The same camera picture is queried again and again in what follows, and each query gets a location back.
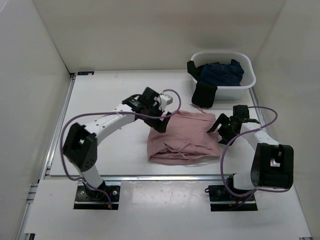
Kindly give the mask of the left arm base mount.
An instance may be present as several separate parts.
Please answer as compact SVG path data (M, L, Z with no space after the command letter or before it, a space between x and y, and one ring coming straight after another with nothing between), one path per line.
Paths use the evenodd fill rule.
M84 184L77 185L76 194L74 198L73 208L75 210L118 210L120 201L119 184L107 184L104 191L108 194L109 199L102 192L95 192L89 189Z

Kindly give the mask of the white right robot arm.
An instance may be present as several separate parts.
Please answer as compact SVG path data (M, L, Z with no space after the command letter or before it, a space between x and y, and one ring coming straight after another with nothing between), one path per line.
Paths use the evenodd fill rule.
M220 159L220 175L224 193L230 200L254 194L257 191L285 193L294 181L294 149L274 140L264 129L275 120L262 125L250 117L250 107L235 105L232 116L222 113L208 133L218 132L220 144L225 146ZM224 174L224 159L228 148L239 138L244 138L254 149L249 171L235 173L228 184Z

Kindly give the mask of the pink drawstring trousers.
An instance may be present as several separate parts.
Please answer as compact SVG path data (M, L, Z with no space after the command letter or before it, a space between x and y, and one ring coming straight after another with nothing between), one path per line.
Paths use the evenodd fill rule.
M218 133L208 133L215 122L213 113L180 110L170 118L164 133L150 129L146 147L148 161L176 166L219 158Z

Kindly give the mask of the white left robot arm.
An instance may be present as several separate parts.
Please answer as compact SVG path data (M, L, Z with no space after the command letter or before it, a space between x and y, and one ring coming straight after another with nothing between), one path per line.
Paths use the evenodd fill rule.
M173 115L165 108L174 99L164 90L161 93L147 87L142 94L134 94L123 100L110 112L98 112L98 119L87 124L79 124L72 118L65 127L67 135L61 135L61 159L68 159L80 175L93 200L100 200L105 194L105 182L98 173L96 161L98 146L108 136L122 127L142 120L159 133L165 133Z

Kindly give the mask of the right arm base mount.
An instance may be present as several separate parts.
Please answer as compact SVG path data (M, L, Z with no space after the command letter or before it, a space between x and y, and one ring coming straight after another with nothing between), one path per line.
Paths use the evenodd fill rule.
M247 194L249 190L240 190L234 188L233 178L226 180L228 187L237 195L234 196L226 187L222 185L209 185L204 189L208 194L211 212L254 212L258 211L256 199L253 193Z

